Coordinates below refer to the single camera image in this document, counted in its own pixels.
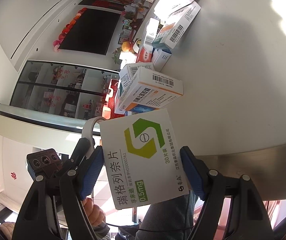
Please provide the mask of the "person left hand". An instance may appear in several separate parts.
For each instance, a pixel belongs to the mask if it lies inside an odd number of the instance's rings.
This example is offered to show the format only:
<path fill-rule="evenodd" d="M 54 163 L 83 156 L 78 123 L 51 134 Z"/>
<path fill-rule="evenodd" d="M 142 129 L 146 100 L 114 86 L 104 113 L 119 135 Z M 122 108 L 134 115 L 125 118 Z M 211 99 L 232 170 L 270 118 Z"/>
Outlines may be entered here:
<path fill-rule="evenodd" d="M 92 226 L 99 226 L 106 221 L 106 214 L 91 198 L 87 197 L 82 201 L 82 204 L 86 216 Z"/>

